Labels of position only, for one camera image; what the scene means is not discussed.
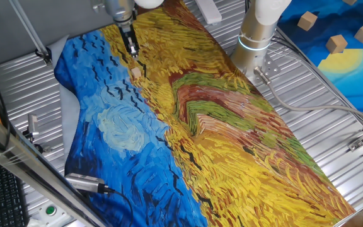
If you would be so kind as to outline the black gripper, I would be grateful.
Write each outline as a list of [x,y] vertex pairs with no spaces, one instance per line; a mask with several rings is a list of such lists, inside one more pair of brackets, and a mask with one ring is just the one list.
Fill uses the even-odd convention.
[[120,34],[125,45],[128,45],[129,54],[135,59],[139,59],[139,44],[136,39],[132,23],[122,23],[119,25]]

